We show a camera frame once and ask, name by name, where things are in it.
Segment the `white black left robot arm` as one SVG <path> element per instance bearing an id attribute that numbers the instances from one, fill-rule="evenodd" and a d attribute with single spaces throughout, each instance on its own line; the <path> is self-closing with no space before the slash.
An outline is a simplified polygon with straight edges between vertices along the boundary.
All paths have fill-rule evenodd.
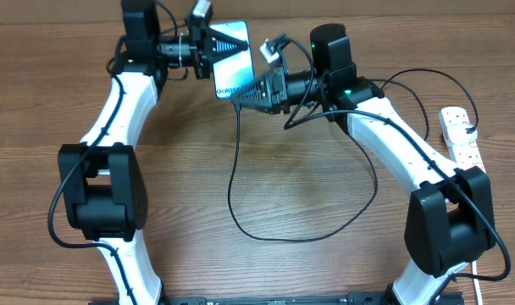
<path id="1" fill-rule="evenodd" d="M 163 282 L 144 241 L 147 189 L 136 158 L 143 125 L 161 97 L 172 69 L 212 79 L 218 99 L 253 79 L 247 23 L 214 23 L 213 6 L 197 1 L 182 24 L 162 30 L 161 3 L 121 3 L 125 33 L 108 61 L 111 91 L 92 128 L 58 152 L 62 202 L 69 225 L 84 247 L 96 248 L 108 264 L 120 304 L 165 304 Z"/>

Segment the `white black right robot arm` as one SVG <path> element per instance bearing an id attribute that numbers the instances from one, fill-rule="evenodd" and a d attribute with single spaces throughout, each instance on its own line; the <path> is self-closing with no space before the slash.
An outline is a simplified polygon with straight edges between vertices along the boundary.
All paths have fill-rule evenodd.
<path id="1" fill-rule="evenodd" d="M 315 103 L 365 155 L 374 155 L 409 198 L 404 241 L 410 261 L 383 292 L 350 292 L 350 304 L 460 304 L 447 291 L 466 276 L 468 264 L 502 245 L 496 227 L 490 179 L 477 165 L 462 165 L 436 152 L 395 111 L 381 81 L 357 73 L 351 42 L 341 24 L 310 34 L 307 71 L 291 74 L 281 52 L 286 36 L 265 42 L 268 73 L 231 95 L 236 109 L 288 115 L 287 128 L 303 123 L 299 109 Z"/>

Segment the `blue Galaxy smartphone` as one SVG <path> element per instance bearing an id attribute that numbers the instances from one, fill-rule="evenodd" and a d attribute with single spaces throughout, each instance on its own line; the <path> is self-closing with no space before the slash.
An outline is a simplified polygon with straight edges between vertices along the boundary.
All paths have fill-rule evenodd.
<path id="1" fill-rule="evenodd" d="M 227 36 L 250 43 L 245 20 L 212 24 L 211 28 Z M 213 78 L 217 99 L 230 95 L 254 79 L 251 48 L 240 51 L 213 64 Z"/>

